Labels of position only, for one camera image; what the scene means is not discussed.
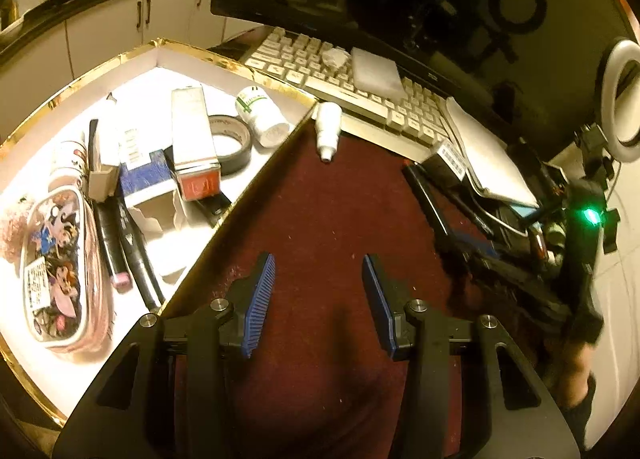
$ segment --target pencil case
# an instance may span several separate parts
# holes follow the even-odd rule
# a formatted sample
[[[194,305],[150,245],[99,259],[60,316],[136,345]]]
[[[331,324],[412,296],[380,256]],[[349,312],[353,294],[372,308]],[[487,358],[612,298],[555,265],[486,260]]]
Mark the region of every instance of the pencil case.
[[[99,349],[108,328],[97,230],[78,188],[62,186],[35,204],[20,258],[31,335],[61,353]]]

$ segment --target person's hand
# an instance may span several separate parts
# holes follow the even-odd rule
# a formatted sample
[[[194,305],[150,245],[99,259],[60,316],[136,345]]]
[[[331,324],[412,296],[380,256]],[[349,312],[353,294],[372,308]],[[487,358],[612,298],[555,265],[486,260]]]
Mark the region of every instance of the person's hand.
[[[557,367],[551,394],[561,409],[576,407],[587,396],[594,347],[584,342],[545,340],[546,350]]]

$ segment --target black cable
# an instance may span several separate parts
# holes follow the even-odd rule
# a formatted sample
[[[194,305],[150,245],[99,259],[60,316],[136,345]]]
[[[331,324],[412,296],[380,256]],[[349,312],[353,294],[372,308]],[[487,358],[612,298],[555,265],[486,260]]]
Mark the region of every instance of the black cable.
[[[607,204],[609,204],[609,199],[611,199],[611,196],[613,195],[613,191],[616,188],[616,185],[618,184],[618,179],[620,178],[620,171],[622,171],[622,162],[618,162],[618,172],[616,172],[616,177],[613,180],[613,183],[611,184],[611,190],[609,190],[609,193],[607,194],[607,199],[606,202]]]

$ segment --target white ring light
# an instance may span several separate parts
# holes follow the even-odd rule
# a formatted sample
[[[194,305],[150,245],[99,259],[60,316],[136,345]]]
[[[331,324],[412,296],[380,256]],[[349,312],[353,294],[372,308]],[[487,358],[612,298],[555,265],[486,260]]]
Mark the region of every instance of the white ring light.
[[[640,65],[640,46],[631,40],[620,40],[609,53],[600,81],[599,123],[607,138],[610,154],[621,163],[631,163],[640,158],[640,124],[628,141],[621,141],[616,129],[618,83],[629,62]]]

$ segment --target computer monitor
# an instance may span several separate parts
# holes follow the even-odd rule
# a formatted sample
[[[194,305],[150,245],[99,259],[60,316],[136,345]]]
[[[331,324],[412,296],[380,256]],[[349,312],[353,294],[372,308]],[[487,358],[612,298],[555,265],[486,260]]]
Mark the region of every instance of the computer monitor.
[[[211,11],[394,59],[545,159],[594,121],[607,48],[635,39],[621,0],[212,0]]]

